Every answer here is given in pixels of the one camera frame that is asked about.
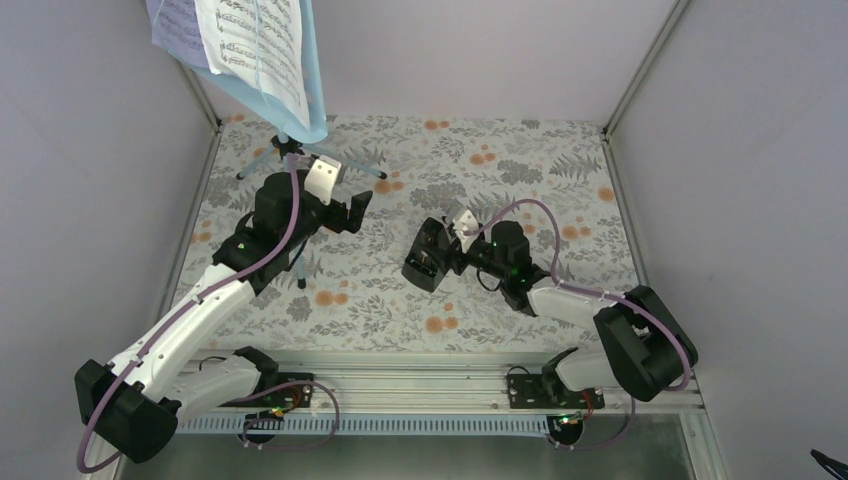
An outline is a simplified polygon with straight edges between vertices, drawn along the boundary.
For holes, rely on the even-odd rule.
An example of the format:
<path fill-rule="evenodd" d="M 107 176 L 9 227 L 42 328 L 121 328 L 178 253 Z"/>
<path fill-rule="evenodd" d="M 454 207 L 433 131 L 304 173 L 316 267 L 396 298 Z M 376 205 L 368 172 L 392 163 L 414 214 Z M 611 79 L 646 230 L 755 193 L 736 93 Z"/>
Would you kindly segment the black metronome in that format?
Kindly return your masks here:
<path fill-rule="evenodd" d="M 401 274 L 413 286 L 433 293 L 455 270 L 455 253 L 453 225 L 427 218 L 415 235 Z"/>

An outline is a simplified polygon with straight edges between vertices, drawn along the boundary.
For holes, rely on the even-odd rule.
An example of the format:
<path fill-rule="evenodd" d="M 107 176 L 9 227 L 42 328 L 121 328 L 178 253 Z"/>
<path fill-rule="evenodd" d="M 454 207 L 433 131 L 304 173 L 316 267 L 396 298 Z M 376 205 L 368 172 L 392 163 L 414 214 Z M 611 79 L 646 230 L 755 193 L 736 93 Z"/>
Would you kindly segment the light blue music stand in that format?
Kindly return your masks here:
<path fill-rule="evenodd" d="M 146 7 L 151 20 L 152 41 L 155 45 L 163 48 L 201 77 L 272 124 L 277 130 L 278 139 L 297 146 L 299 155 L 312 158 L 326 155 L 341 162 L 342 169 L 352 167 L 380 179 L 386 178 L 386 173 L 381 170 L 366 166 L 352 158 L 345 158 L 340 154 L 328 153 L 318 147 L 318 142 L 327 137 L 328 130 L 313 9 L 309 0 L 289 1 L 298 1 L 302 12 L 302 62 L 310 113 L 309 127 L 298 124 L 294 116 L 278 100 L 262 101 L 259 93 L 240 79 L 210 72 L 195 13 L 197 1 L 149 1 Z"/>

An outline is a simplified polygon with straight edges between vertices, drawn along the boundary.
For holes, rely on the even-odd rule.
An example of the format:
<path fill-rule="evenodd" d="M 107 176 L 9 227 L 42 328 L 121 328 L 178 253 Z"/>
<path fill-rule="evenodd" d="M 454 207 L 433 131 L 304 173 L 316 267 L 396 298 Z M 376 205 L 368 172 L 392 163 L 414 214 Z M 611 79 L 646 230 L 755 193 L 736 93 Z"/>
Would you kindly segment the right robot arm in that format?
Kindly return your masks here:
<path fill-rule="evenodd" d="M 651 288 L 610 293 L 559 283 L 534 262 L 516 223 L 496 224 L 489 238 L 464 235 L 460 228 L 454 222 L 435 235 L 440 271 L 473 268 L 490 275 L 511 310 L 573 324 L 598 337 L 597 345 L 570 347 L 545 364 L 541 391 L 552 406 L 565 407 L 580 391 L 595 388 L 620 388 L 648 402 L 691 381 L 697 350 Z"/>

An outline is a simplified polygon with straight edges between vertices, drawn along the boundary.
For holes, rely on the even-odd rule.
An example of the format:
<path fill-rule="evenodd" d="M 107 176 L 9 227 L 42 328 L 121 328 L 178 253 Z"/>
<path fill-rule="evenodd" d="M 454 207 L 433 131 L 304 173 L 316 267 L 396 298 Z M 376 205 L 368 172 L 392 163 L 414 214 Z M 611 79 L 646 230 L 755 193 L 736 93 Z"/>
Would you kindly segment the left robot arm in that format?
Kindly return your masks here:
<path fill-rule="evenodd" d="M 74 376 L 86 427 L 77 453 L 83 473 L 90 440 L 98 436 L 118 456 L 142 463 L 156 456 L 178 426 L 227 404 L 282 407 L 312 379 L 283 381 L 278 364 L 254 347 L 182 376 L 185 364 L 237 310 L 293 267 L 301 246 L 319 230 L 359 231 L 373 193 L 333 199 L 337 170 L 317 166 L 267 177 L 255 206 L 213 254 L 200 279 L 139 340 L 110 361 L 89 360 Z"/>

